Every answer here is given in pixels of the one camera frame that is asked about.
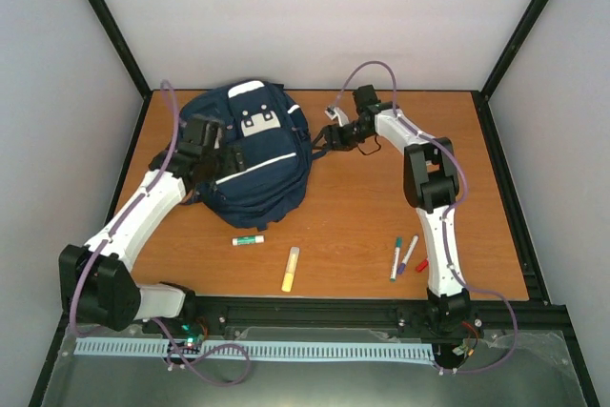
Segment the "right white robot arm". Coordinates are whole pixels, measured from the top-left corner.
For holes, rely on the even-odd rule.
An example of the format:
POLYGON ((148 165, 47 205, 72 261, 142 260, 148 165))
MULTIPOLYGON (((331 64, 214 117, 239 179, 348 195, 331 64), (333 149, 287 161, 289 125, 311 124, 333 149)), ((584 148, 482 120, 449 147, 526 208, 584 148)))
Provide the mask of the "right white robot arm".
POLYGON ((381 102, 373 86, 353 92, 357 119, 337 105, 326 108, 332 123, 315 138, 323 152, 350 151, 370 137, 382 137, 403 154, 403 192, 419 218, 428 267, 426 322, 437 336, 452 333, 471 312, 455 235, 459 168, 453 145, 421 130, 395 102, 381 102))

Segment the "navy blue student backpack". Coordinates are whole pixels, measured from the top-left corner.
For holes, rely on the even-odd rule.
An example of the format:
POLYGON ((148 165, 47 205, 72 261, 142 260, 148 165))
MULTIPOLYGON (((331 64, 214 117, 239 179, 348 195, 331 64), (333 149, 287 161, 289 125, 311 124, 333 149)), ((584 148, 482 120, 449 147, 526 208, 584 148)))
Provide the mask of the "navy blue student backpack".
POLYGON ((202 203, 237 229, 264 231, 305 198, 316 153, 301 107, 281 85, 251 79, 204 92, 180 111, 181 127, 195 115, 224 123, 224 146, 242 163, 198 183, 190 204, 202 203))

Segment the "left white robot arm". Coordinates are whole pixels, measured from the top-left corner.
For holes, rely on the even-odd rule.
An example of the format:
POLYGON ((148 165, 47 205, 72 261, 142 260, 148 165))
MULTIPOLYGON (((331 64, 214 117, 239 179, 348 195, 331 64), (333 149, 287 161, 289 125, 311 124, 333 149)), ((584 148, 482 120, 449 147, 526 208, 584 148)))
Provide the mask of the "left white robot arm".
POLYGON ((60 291, 71 329, 77 322, 122 331, 137 320, 164 318, 191 331, 198 310, 191 289, 174 283, 139 285, 132 268, 168 213, 196 186, 245 169, 240 148, 225 141, 221 120, 192 116, 176 125, 170 144, 151 161, 141 184, 112 220, 84 245, 59 255, 60 291))

